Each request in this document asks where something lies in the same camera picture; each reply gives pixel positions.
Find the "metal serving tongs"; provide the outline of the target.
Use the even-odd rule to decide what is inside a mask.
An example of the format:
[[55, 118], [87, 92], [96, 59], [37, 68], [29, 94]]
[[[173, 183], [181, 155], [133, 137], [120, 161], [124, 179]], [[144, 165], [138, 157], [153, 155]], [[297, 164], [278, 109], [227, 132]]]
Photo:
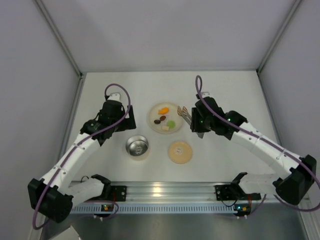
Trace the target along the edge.
[[192, 123], [192, 117], [191, 115], [189, 114], [188, 112], [188, 109], [183, 106], [183, 107], [180, 107], [178, 106], [177, 107], [177, 114], [182, 117], [184, 119], [184, 121], [189, 125], [191, 126], [191, 123]]

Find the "steel lunch box bowl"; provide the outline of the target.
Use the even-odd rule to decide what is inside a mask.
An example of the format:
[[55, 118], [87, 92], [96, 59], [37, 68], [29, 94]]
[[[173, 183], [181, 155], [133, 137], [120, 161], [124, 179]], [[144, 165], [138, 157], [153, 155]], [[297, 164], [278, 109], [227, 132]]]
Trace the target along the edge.
[[145, 136], [134, 135], [126, 141], [125, 150], [133, 160], [143, 161], [149, 155], [150, 144]]

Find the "green round food piece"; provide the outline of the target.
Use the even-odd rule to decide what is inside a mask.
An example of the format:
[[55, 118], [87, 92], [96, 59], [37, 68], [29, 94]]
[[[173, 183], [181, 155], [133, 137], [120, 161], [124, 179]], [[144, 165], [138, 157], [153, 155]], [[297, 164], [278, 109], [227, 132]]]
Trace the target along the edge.
[[173, 120], [169, 120], [166, 126], [169, 127], [169, 129], [174, 129], [176, 127], [176, 123]]

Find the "dark brown chocolate piece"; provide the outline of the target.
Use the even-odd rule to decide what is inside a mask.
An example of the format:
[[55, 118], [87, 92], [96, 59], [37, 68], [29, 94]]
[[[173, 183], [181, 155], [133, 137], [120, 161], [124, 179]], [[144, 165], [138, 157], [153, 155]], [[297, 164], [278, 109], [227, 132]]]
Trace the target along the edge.
[[161, 121], [160, 121], [159, 119], [156, 119], [156, 120], [154, 120], [154, 123], [155, 123], [156, 125], [159, 125], [159, 124], [161, 123]]

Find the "white cube food piece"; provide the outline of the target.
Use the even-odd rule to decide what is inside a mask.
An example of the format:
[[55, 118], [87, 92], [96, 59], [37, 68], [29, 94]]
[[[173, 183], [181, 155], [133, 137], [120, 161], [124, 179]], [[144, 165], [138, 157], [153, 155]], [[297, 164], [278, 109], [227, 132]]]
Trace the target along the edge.
[[169, 131], [170, 127], [164, 125], [164, 126], [161, 127], [161, 129], [162, 129], [163, 131]]

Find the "orange fish-shaped food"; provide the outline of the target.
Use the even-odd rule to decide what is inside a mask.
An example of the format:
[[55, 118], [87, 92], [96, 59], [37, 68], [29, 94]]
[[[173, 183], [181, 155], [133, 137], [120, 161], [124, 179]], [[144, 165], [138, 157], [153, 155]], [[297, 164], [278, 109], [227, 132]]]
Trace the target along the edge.
[[166, 115], [169, 113], [169, 111], [170, 111], [170, 109], [168, 107], [163, 107], [160, 110], [158, 110], [158, 114], [159, 115]]

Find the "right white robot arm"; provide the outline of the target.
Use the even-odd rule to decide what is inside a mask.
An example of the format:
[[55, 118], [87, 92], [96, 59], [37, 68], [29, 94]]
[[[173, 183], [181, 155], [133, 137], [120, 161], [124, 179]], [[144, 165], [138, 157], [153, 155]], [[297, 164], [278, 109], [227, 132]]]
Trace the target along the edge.
[[267, 164], [273, 174], [239, 173], [231, 185], [244, 194], [275, 195], [288, 205], [297, 206], [315, 182], [317, 160], [286, 150], [253, 127], [238, 112], [224, 112], [215, 99], [198, 97], [191, 111], [191, 130], [213, 131], [238, 144]]

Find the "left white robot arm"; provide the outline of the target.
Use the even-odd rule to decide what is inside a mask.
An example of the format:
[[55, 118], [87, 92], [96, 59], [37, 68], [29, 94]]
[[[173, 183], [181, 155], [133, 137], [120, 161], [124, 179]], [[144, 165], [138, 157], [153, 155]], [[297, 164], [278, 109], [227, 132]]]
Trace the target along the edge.
[[94, 119], [84, 123], [75, 142], [60, 161], [41, 179], [33, 178], [28, 186], [30, 205], [56, 223], [63, 222], [72, 208], [93, 200], [112, 201], [111, 181], [99, 174], [70, 186], [73, 178], [113, 133], [136, 128], [133, 106], [124, 109], [118, 100], [106, 100]]

